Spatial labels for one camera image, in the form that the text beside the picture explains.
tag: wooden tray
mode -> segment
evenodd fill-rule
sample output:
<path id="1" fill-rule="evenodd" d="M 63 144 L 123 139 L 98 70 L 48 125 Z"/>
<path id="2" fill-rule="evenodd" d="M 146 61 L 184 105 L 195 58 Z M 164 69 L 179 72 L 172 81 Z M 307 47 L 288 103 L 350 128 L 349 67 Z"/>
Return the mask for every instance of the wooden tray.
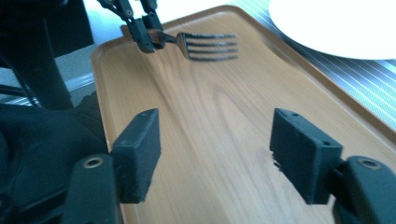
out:
<path id="1" fill-rule="evenodd" d="M 197 63 L 171 44 L 154 54 L 130 37 L 100 46 L 93 71 L 108 144 L 139 112 L 160 109 L 163 154 L 128 223 L 333 223 L 273 165 L 276 107 L 311 120 L 345 149 L 396 168 L 396 133 L 238 7 L 165 24 L 167 33 L 236 33 L 239 59 Z"/>

